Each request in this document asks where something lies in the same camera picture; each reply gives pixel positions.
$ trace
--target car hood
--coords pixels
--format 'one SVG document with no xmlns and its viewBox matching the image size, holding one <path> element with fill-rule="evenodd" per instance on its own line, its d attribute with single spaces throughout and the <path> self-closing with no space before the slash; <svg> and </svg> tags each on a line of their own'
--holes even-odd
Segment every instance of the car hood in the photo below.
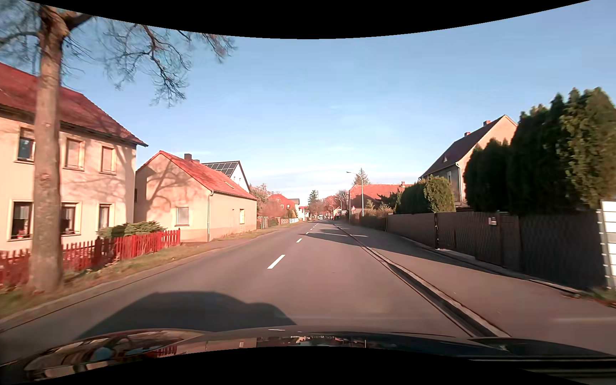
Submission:
<svg viewBox="0 0 616 385">
<path fill-rule="evenodd" d="M 0 384 L 39 381 L 105 366 L 171 355 L 256 347 L 360 347 L 444 355 L 477 361 L 517 363 L 519 368 L 572 370 L 612 368 L 616 356 L 576 346 L 524 338 L 458 338 L 364 328 L 281 326 L 206 332 L 191 329 L 136 329 L 102 334 L 46 349 L 0 365 Z"/>
</svg>

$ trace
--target white dashed lane marking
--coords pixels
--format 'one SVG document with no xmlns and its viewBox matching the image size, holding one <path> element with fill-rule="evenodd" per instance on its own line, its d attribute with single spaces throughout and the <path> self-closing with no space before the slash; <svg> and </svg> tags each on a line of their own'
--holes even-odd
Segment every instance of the white dashed lane marking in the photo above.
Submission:
<svg viewBox="0 0 616 385">
<path fill-rule="evenodd" d="M 268 268 L 273 268 L 275 265 L 277 265 L 279 263 L 279 261 L 282 260 L 282 258 L 284 258 L 284 254 L 279 256 L 279 258 L 275 259 L 274 262 L 272 263 L 272 265 L 268 266 Z"/>
</svg>

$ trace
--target roof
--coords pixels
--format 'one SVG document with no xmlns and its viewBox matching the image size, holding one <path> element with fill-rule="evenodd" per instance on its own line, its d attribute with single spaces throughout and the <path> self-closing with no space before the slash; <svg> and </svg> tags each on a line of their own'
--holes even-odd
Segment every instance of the roof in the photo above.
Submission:
<svg viewBox="0 0 616 385">
<path fill-rule="evenodd" d="M 472 151 L 474 146 L 479 143 L 481 138 L 483 138 L 484 135 L 488 134 L 489 130 L 491 130 L 493 126 L 495 126 L 496 123 L 498 123 L 498 121 L 503 118 L 509 119 L 507 115 L 503 115 L 500 118 L 495 119 L 491 123 L 481 127 L 480 129 L 475 130 L 469 135 L 463 136 L 462 138 L 453 142 L 453 144 L 451 144 L 450 147 L 447 148 L 446 151 L 444 151 L 438 159 L 436 159 L 436 162 L 434 162 L 427 169 L 427 171 L 424 171 L 424 174 L 422 174 L 422 176 L 427 176 L 431 173 L 435 173 L 439 170 L 445 169 L 446 167 L 452 166 L 453 164 L 459 162 L 460 159 L 462 159 L 463 156 Z"/>
<path fill-rule="evenodd" d="M 412 184 L 404 184 L 403 186 L 409 187 L 412 186 Z M 366 199 L 368 199 L 368 197 L 372 199 L 380 199 L 380 195 L 384 197 L 389 197 L 390 194 L 395 193 L 396 191 L 398 191 L 399 188 L 403 190 L 400 184 L 365 184 L 363 185 L 363 195 Z M 351 200 L 353 200 L 354 197 L 359 197 L 360 194 L 361 188 L 359 184 L 354 187 L 351 187 Z"/>
<path fill-rule="evenodd" d="M 242 168 L 242 162 L 238 160 L 230 160 L 228 162 L 206 162 L 201 163 L 206 167 L 210 167 L 213 170 L 218 170 L 221 173 L 227 175 L 228 177 L 232 177 L 232 173 L 239 167 L 239 170 L 242 171 L 242 176 L 244 177 L 244 183 L 246 183 L 246 189 L 250 190 L 251 187 L 248 185 L 248 181 L 246 180 L 246 174 L 244 174 L 244 169 Z"/>
<path fill-rule="evenodd" d="M 270 195 L 268 197 L 268 199 L 279 199 L 280 200 L 279 201 L 280 204 L 287 205 L 289 207 L 292 207 L 292 206 L 294 206 L 296 204 L 293 200 L 288 199 L 287 197 L 285 197 L 282 194 L 272 194 L 272 195 Z"/>
<path fill-rule="evenodd" d="M 37 76 L 0 62 L 0 106 L 34 114 Z M 60 120 L 91 132 L 147 146 L 80 92 L 61 87 Z"/>
<path fill-rule="evenodd" d="M 232 179 L 220 171 L 212 170 L 210 167 L 204 166 L 199 162 L 192 160 L 184 160 L 172 153 L 165 151 L 159 151 L 151 157 L 146 163 L 137 170 L 140 171 L 142 167 L 149 164 L 152 160 L 156 159 L 158 155 L 165 156 L 170 162 L 174 163 L 180 169 L 184 170 L 190 177 L 202 184 L 205 188 L 215 193 L 233 195 L 235 197 L 246 198 L 256 200 L 256 197 L 249 194 L 240 185 L 236 184 Z"/>
</svg>

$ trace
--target red wooden fence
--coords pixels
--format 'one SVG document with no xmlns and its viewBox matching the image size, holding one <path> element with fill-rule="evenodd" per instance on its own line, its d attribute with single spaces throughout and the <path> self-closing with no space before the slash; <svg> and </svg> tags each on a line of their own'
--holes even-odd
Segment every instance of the red wooden fence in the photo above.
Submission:
<svg viewBox="0 0 616 385">
<path fill-rule="evenodd" d="M 64 271 L 101 268 L 109 262 L 128 260 L 180 244 L 180 230 L 121 238 L 69 243 L 63 247 Z M 30 249 L 0 251 L 0 289 L 27 282 Z"/>
</svg>

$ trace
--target asphalt road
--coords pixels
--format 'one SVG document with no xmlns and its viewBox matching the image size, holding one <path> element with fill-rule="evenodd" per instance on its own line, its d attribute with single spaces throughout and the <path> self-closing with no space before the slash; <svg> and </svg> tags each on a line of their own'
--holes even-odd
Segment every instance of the asphalt road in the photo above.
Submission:
<svg viewBox="0 0 616 385">
<path fill-rule="evenodd" d="M 69 306 L 0 334 L 0 363 L 137 328 L 282 325 L 467 337 L 327 221 L 307 222 Z"/>
</svg>

